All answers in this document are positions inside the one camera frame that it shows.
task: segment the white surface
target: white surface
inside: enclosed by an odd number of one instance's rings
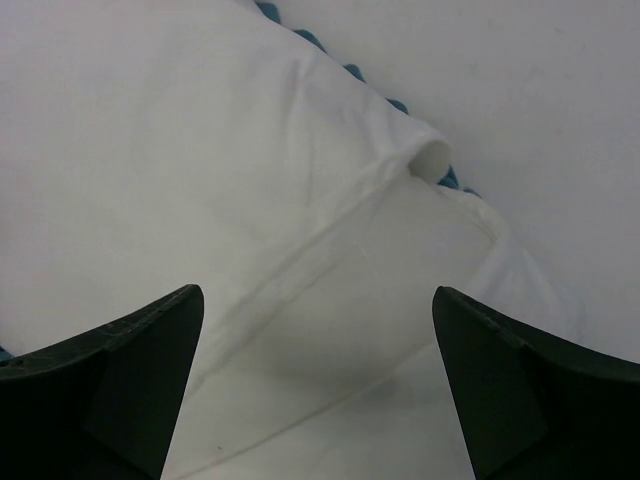
[[[640,361],[640,3],[276,0],[452,142],[454,164]]]
[[[213,469],[211,478],[335,479],[350,472],[368,480],[388,478],[399,458],[402,478],[458,478],[439,475],[468,466],[464,449],[449,441],[459,427],[442,368],[434,364],[437,351],[393,373],[382,399],[354,400],[346,414],[338,408],[296,427],[418,351],[432,351],[431,301],[443,284],[576,339],[580,318],[569,308],[572,299],[549,283],[491,208],[406,174],[346,257],[185,400],[164,478],[219,463],[224,473]],[[411,379],[407,368],[415,370]],[[403,405],[407,389],[437,392],[446,406],[433,398]],[[426,420],[412,425],[412,419]],[[282,433],[289,428],[293,433]],[[367,439],[361,428],[372,429]],[[367,461],[367,455],[379,456]]]
[[[418,152],[446,171],[437,132],[262,15],[78,2],[0,7],[13,354],[198,283],[196,385],[332,264]]]

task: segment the white fabric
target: white fabric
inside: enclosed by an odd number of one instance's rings
[[[347,256],[186,399],[163,478],[215,463],[193,480],[473,478],[435,346],[439,285],[579,339],[576,304],[491,208],[403,175]]]
[[[428,125],[229,0],[3,2],[0,69],[14,354],[198,283],[193,387],[332,264],[418,152],[447,167]]]

